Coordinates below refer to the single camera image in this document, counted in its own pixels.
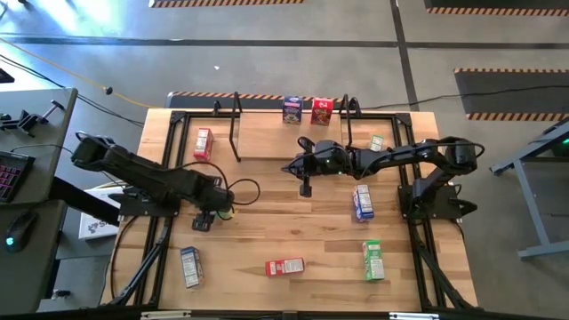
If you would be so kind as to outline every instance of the black metal frame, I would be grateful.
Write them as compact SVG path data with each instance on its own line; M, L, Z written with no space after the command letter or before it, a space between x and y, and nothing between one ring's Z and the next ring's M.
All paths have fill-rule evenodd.
M412 129L411 116L408 113L362 113L357 103L357 99L353 98L349 101L348 106L348 96L344 96L341 108L339 110L339 115L341 119L348 120L349 128L349 145L351 145L351 121L359 119L374 119L374 120L388 120L391 122L391 127L393 131L394 141L396 147L403 145L400 126L403 125L405 129L405 135L408 144L413 144L414 136ZM236 92L234 95L234 105L231 113L219 112L221 109L220 103L216 101L214 105L214 111L212 114L206 114L204 112L191 112L191 111L173 111L170 119L170 127L168 129L168 134L166 138L166 143L164 146L164 156L163 165L167 166L172 155L172 145L174 139L174 132L176 126L179 123L183 123L182 136L180 139L179 152L176 159L176 164L180 165L183 162L183 157L186 150L186 142L188 139L188 129L189 122L191 118L230 118L231 119L231 134L230 143L233 148L236 160L239 162L239 158L234 141L233 141L233 129L234 122L236 118L239 118L243 112L241 103L239 101L239 95ZM421 170L418 164L413 164L413 176L418 179L421 176ZM404 165L398 167L399 178L401 180L401 186L408 186L409 179L407 176L407 170ZM440 269L437 262L437 250L435 247L435 240L433 237L432 227L430 224L429 217L424 217L422 219L422 227L425 235L425 243L421 241L419 232L417 231L418 224L415 223L416 219L408 217L407 226L409 229L409 236L411 240L412 255L413 255L413 265L415 268L415 275L417 278L417 290L419 294L419 299L421 302L421 313L424 314L436 314L439 315L440 319L461 319L461 320L475 320L475 319L502 319L502 320L534 320L543 319L543 317L532 317L532 316L518 316L518 315L507 315L500 313L493 313L484 311L481 308L474 308L468 304L460 294L453 288L453 285L446 278L444 272ZM148 257L153 251L150 249L151 245L154 243L154 238L156 236L156 226L158 218L151 218L150 225L148 227L148 234L144 248L143 257ZM172 218L166 218L166 226L172 225ZM143 293L146 287L147 275L141 275L141 281L138 284L136 293L134 295L134 303L132 306L106 306L104 308L88 308L80 310L70 310L70 311L59 311L50 313L39 313L39 314L26 314L19 316L10 316L11 319L140 319L142 312L158 311L158 302L160 301L160 292L162 287L162 281L164 277L165 260L168 248L168 241L171 235L171 228L166 232L164 250L162 250L158 257L158 263L156 268L156 276L154 281L154 286L151 294L151 298L148 304L142 304ZM427 293L427 285L425 282L425 275L423 269L423 261L429 267L431 273L433 274L435 293L437 297L437 304L434 306L430 300ZM445 297L448 296L449 300L452 302L455 308L447 308L445 304ZM204 316L204 317L220 317L220 318L261 318L269 317L276 319L344 319L344 318L377 318L377 319L390 319L393 318L388 312L286 312L283 310L264 310L264 311L243 311L243 310L191 310L188 311L191 316Z

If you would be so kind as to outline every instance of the gray floor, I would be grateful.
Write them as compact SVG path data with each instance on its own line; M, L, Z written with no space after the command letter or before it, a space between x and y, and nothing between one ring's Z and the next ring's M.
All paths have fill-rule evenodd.
M24 10L9 2L0 32L41 36L119 36L135 38L360 40L396 41L389 0L307 0L297 5L232 8L149 9L140 0L35 0ZM569 18L430 15L421 0L399 0L408 41L472 43L563 43ZM40 45L22 47L88 76L136 100L162 106L168 92L249 92L341 96L355 95L365 108L406 102L398 49L206 46ZM2 53L37 68L116 112L144 121L146 109L105 96L43 62L2 46ZM454 68L567 68L569 51L420 50L409 51L419 99L457 93ZM0 90L48 87L9 66L17 79ZM480 306L492 311L569 318L569 253L527 262L516 250L538 243L516 176L493 177L488 166L513 154L551 123L469 122L460 100L420 104L433 111L441 136L461 136L486 145L479 170L457 181L461 197L478 204L464 220L466 246ZM78 102L73 132L104 133L136 150L140 129ZM61 178L80 188L106 182L62 160ZM68 214L58 257L57 287L76 298L46 301L40 309L94 306L113 239L76 240L78 220ZM80 257L97 256L89 259Z

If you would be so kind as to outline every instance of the red snack box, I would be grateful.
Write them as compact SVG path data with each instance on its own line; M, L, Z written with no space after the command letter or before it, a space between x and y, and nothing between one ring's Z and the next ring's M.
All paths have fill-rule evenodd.
M302 258L291 258L284 260L273 260L265 263L267 276L281 276L304 271L304 260Z
M312 101L311 124L328 125L332 117L334 101L332 99L314 98Z
M199 128L197 131L194 158L198 161L210 161L212 156L213 133L208 128Z

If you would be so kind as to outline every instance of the keyboard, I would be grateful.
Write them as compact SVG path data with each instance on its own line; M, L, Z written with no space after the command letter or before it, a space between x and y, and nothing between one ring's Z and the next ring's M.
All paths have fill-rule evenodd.
M0 151L0 203L10 203L32 169L32 156Z

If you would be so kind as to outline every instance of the small cereal box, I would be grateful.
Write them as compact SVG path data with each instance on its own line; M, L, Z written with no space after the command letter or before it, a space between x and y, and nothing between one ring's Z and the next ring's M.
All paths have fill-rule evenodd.
M304 100L301 97L284 97L283 122L286 124L301 124L303 105Z
M199 128L197 131L196 148L194 158L198 161L210 161L212 157L213 133L207 128Z
M310 123L329 125L333 109L334 101L332 99L314 98L312 102L312 118L310 119Z
M367 185L358 185L354 188L354 207L357 222L367 222L373 219L372 199Z
M380 135L372 136L372 141L370 141L370 149L372 151L381 151L381 146L383 146L383 137Z
M362 244L362 248L364 249L365 280L373 281L385 279L380 241L365 241Z
M302 258L273 260L265 263L267 276L282 276L302 271L304 271L304 260Z
M199 250L195 247L188 247L181 249L180 255L186 289L202 285L204 283L204 271L199 259Z

